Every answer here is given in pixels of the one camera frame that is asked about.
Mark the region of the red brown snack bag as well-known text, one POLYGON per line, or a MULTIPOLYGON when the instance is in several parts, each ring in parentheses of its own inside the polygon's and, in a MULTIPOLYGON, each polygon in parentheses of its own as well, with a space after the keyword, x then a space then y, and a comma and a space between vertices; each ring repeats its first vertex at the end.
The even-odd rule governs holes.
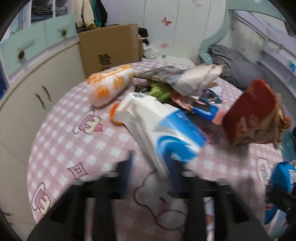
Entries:
POLYGON ((275 149, 280 147, 290 123, 281 95, 259 79, 252 81, 222 120, 230 145, 273 144, 275 149))

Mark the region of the pink checkered tablecloth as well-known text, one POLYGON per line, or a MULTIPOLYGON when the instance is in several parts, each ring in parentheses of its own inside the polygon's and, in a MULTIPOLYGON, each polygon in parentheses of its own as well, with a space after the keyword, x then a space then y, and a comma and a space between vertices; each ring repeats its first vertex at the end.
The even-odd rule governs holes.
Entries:
MULTIPOLYGON (((221 78, 214 93, 225 114, 243 94, 221 78)), ((282 160, 273 144, 230 145, 223 126, 184 113, 205 145, 183 163, 194 171, 191 196, 175 196, 125 125, 109 110, 135 92, 130 85, 101 108, 88 100, 87 82, 52 108, 34 141, 28 192, 37 225, 28 240, 270 240, 265 189, 282 160), (134 150, 123 199, 114 199, 116 166, 134 150)))

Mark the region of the hanging beige jacket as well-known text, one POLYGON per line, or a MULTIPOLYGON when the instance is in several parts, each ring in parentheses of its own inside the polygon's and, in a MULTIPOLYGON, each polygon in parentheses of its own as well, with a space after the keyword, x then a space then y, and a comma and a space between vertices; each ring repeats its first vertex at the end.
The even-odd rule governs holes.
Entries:
POLYGON ((96 28, 94 14, 90 0, 72 0, 72 13, 75 16, 76 27, 92 30, 96 28))

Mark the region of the orange white snack bag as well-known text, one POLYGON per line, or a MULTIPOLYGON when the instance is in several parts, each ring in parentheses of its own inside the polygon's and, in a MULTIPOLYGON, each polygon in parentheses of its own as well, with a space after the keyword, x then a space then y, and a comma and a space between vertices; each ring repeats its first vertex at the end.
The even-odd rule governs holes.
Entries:
POLYGON ((134 75, 132 65, 120 65, 93 73, 86 81, 89 102, 98 108, 108 104, 132 82, 134 75))

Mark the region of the white blue plastic package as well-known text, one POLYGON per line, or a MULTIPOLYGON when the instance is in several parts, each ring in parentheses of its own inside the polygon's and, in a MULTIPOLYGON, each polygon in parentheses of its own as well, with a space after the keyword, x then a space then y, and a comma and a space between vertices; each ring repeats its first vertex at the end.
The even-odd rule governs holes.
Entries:
POLYGON ((206 142, 201 130, 182 110, 148 94, 127 94, 112 120, 126 126, 163 178, 168 177, 171 163, 166 154, 187 163, 196 158, 206 142))

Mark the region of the grey folded blanket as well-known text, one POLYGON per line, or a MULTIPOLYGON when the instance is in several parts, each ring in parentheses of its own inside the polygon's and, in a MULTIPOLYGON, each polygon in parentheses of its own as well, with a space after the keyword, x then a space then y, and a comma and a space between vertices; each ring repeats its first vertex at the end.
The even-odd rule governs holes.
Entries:
POLYGON ((222 65, 222 79, 235 87, 246 90, 253 80, 264 80, 270 87, 276 76, 260 63, 252 63, 236 50, 224 45, 213 45, 209 48, 213 63, 222 65))

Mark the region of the blue pink small wrapper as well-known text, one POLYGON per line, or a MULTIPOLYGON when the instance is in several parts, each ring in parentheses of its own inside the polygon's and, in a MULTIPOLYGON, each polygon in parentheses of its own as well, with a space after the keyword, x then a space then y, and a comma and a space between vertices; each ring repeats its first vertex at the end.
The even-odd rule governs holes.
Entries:
POLYGON ((222 120, 225 115, 224 111, 209 103, 192 107, 192 112, 216 125, 222 124, 222 120))

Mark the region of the white curved cabinet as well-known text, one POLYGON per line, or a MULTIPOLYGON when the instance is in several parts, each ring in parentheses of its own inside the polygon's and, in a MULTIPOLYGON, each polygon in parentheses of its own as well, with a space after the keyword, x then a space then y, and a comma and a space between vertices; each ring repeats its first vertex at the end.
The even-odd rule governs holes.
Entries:
POLYGON ((79 40, 50 48, 17 77, 1 100, 1 210, 25 240, 35 226, 27 191, 31 147, 54 104, 85 79, 79 40))

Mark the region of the blue plastic bag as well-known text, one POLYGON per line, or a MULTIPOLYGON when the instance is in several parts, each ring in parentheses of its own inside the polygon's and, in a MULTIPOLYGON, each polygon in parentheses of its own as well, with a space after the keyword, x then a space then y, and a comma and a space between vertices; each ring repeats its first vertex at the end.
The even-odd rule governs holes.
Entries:
POLYGON ((288 214, 295 206, 295 167, 288 161, 278 163, 265 189, 264 224, 269 224, 278 210, 288 214))

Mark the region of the mint drawer unit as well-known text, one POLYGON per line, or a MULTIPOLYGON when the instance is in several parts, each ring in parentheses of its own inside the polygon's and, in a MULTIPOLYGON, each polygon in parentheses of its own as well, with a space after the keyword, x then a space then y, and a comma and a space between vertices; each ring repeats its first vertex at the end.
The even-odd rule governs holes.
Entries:
POLYGON ((77 36, 74 15, 32 24, 1 42, 1 56, 8 76, 49 47, 77 36))

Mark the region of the orange bottle cap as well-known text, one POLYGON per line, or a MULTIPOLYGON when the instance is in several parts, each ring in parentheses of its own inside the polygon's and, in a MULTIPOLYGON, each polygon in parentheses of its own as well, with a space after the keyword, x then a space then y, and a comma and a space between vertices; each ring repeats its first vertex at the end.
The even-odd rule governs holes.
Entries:
POLYGON ((114 119, 114 116, 115 116, 115 112, 116 112, 116 109, 118 108, 119 106, 119 102, 116 102, 113 104, 113 106, 110 108, 109 110, 109 117, 110 117, 110 120, 114 123, 114 124, 117 124, 117 125, 123 125, 123 123, 121 122, 118 122, 114 119))

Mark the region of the brown cardboard box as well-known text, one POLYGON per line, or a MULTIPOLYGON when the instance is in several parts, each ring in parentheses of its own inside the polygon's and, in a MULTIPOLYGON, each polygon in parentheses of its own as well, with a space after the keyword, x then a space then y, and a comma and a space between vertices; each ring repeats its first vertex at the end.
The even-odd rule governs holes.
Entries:
POLYGON ((142 60, 138 25, 113 25, 78 34, 86 77, 123 64, 142 60))

